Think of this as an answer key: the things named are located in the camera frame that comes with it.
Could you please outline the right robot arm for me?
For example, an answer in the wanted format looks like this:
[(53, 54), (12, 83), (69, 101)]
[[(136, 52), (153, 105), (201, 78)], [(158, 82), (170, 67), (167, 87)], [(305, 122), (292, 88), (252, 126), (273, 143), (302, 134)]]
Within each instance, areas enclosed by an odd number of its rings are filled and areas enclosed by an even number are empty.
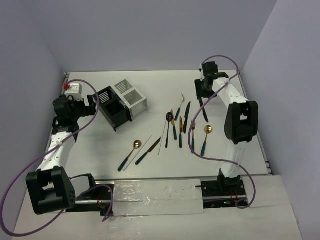
[(217, 94), (227, 108), (224, 133), (229, 140), (226, 160), (219, 169), (217, 190), (227, 196), (240, 184), (237, 166), (243, 161), (245, 149), (258, 133), (259, 106), (249, 101), (231, 83), (225, 72), (219, 72), (215, 61), (202, 63), (199, 67), (200, 78), (194, 81), (196, 97), (200, 106), (203, 98), (209, 99)]

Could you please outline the black serrated knife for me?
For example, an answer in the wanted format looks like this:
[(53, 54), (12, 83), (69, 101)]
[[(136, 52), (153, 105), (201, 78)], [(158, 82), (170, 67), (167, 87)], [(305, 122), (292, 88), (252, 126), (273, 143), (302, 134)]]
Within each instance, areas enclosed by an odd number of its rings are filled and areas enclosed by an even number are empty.
[[(200, 107), (203, 107), (203, 105), (204, 105), (203, 99), (202, 99), (202, 98), (199, 98), (198, 101), (199, 101)], [(208, 119), (208, 116), (207, 116), (207, 113), (206, 113), (205, 108), (202, 109), (202, 114), (203, 114), (203, 117), (204, 117), (205, 121), (206, 121), (207, 123), (209, 123), (209, 119)]]

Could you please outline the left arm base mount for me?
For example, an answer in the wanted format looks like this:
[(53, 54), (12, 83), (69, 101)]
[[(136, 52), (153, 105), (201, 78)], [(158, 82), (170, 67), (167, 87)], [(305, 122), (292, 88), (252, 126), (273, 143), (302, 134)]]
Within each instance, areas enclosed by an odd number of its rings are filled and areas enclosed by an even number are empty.
[(67, 209), (67, 213), (98, 212), (105, 216), (111, 203), (112, 193), (107, 187), (98, 187), (89, 193), (76, 198), (74, 208)]

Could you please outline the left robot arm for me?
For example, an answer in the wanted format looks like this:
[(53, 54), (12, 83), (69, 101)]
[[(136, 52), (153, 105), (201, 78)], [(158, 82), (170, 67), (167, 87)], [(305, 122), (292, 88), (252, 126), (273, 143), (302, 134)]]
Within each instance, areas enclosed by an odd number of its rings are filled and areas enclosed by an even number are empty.
[(53, 101), (56, 116), (48, 153), (37, 170), (26, 176), (31, 204), (37, 215), (75, 206), (76, 192), (65, 166), (80, 132), (78, 120), (97, 114), (93, 96), (88, 95), (87, 100), (89, 105), (85, 105), (81, 94), (68, 93)]

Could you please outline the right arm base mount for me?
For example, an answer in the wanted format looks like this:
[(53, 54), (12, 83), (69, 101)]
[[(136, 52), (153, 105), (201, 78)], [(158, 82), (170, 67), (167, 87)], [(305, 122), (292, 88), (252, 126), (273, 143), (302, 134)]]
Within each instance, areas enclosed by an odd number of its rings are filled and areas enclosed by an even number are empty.
[(200, 185), (196, 186), (202, 192), (203, 208), (234, 208), (247, 207), (248, 200), (244, 182), (240, 180), (238, 185), (219, 187), (217, 180), (201, 181)]

